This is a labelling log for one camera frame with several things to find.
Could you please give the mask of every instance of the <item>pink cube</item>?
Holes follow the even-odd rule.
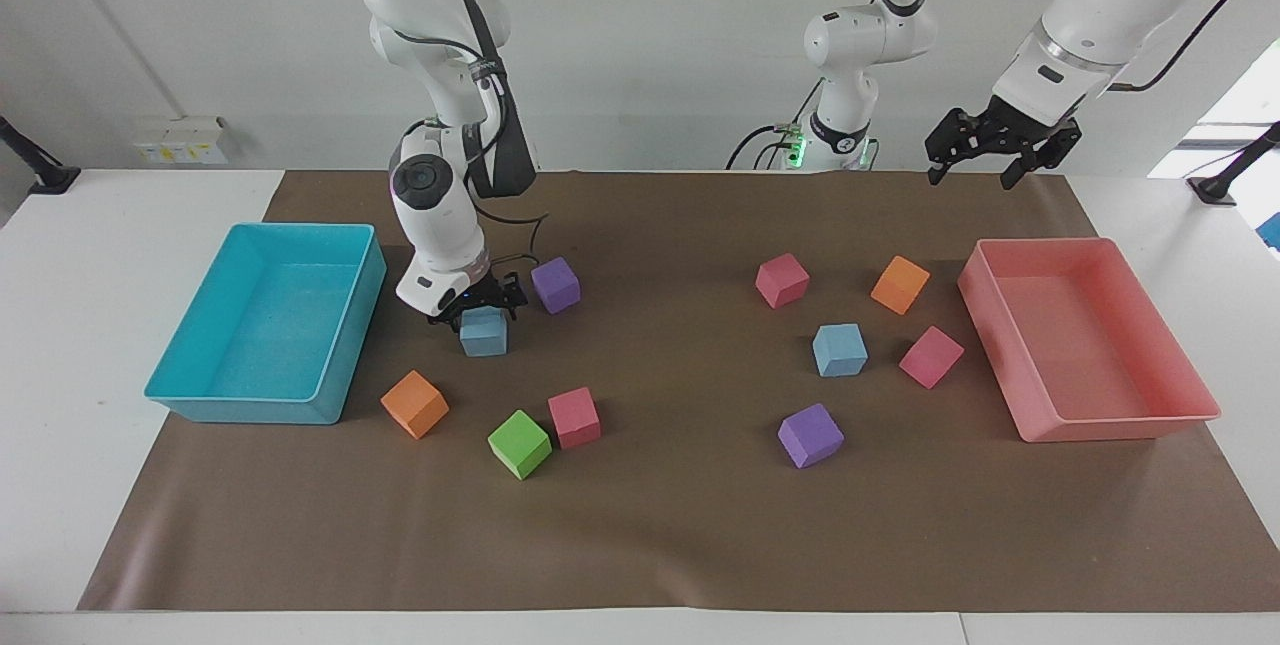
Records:
[[[561,449],[567,450],[586,445],[600,439],[600,416],[595,412],[595,401],[585,386],[547,401],[552,410],[552,422]]]
[[[920,385],[932,390],[933,385],[937,385],[942,376],[951,371],[951,367],[960,360],[960,354],[964,354],[964,348],[956,340],[947,338],[946,331],[929,328],[906,352],[906,357],[902,358],[899,367]]]
[[[755,289],[764,296],[772,308],[781,308],[804,297],[809,289],[809,273],[800,267],[794,253],[783,253],[760,266],[755,275]]]

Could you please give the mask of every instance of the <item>brown tabletop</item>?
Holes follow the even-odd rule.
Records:
[[[411,250],[383,174],[284,177],[268,220],[370,221],[384,244],[343,418],[170,416],[81,608],[1280,610],[1280,553],[1207,427],[1018,439],[955,280],[979,238],[1093,235],[1059,177],[547,174],[485,205],[552,212],[539,253],[584,299],[468,360],[394,298]],[[486,230],[494,253],[527,243]],[[753,280],[782,252],[813,284],[774,312]],[[896,253],[933,273],[904,317],[868,298]],[[861,375],[818,378],[823,322],[860,322]],[[968,352],[928,392],[896,363],[931,325]],[[421,442],[379,404],[411,369],[452,407]],[[517,481],[485,436],[584,385],[603,439]],[[847,443],[797,471],[776,433],[813,403]]]

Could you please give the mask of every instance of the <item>white robotic arm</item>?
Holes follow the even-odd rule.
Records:
[[[466,308],[525,305],[516,276],[490,273],[479,197],[526,191],[536,166],[498,47],[509,22],[498,0],[365,0],[370,38],[381,56],[411,70],[435,104],[433,120],[411,127],[390,163],[389,189],[415,253],[396,289],[434,322]]]
[[[955,163],[1018,154],[1001,182],[1059,166],[1080,138],[1073,118],[1138,56],[1157,27],[1190,0],[1053,0],[992,90],[987,111],[952,109],[925,139],[936,186]]]
[[[805,54],[826,83],[804,122],[801,170],[841,170],[860,163],[879,86],[869,67],[905,61],[933,47],[938,26],[927,0],[872,0],[810,22]]]

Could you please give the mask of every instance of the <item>plastic bin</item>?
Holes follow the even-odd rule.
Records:
[[[1028,443],[1162,436],[1221,415],[1112,241],[979,241],[960,293]]]
[[[233,227],[147,398],[196,422],[337,422],[385,275],[370,225]]]

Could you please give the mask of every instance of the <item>foam block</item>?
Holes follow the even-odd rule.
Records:
[[[462,312],[458,339],[468,358],[507,354],[507,316],[499,308],[471,308]]]
[[[856,325],[823,325],[813,339],[813,358],[818,375],[844,378],[858,375],[867,363],[867,344]]]
[[[525,411],[516,411],[489,435],[489,448],[524,480],[552,454],[552,439]]]
[[[906,314],[915,303],[915,298],[920,297],[920,291],[928,280],[929,273],[924,267],[909,259],[895,256],[876,283],[872,298],[896,314]]]
[[[411,370],[383,395],[383,407],[415,439],[421,440],[428,430],[440,422],[449,406],[444,395],[416,370]]]
[[[1258,235],[1262,235],[1262,241],[1266,244],[1271,244],[1272,248],[1280,250],[1280,212],[1275,212],[1271,220],[1263,221],[1258,227]]]
[[[794,253],[782,253],[755,273],[755,289],[769,307],[781,308],[804,297],[809,289],[809,273],[805,273]]]
[[[906,352],[906,357],[902,358],[899,367],[920,385],[932,390],[933,385],[937,385],[942,376],[951,371],[951,367],[960,360],[960,354],[964,354],[963,346],[948,338],[946,331],[929,328]]]
[[[561,449],[567,450],[600,439],[600,416],[595,401],[585,386],[547,401],[556,424]]]
[[[553,259],[530,273],[534,291],[549,314],[558,314],[582,298],[582,288],[564,259]]]
[[[827,408],[819,403],[810,404],[783,420],[778,440],[782,440],[791,462],[799,468],[805,468],[836,454],[836,450],[845,444],[845,434],[840,431]]]

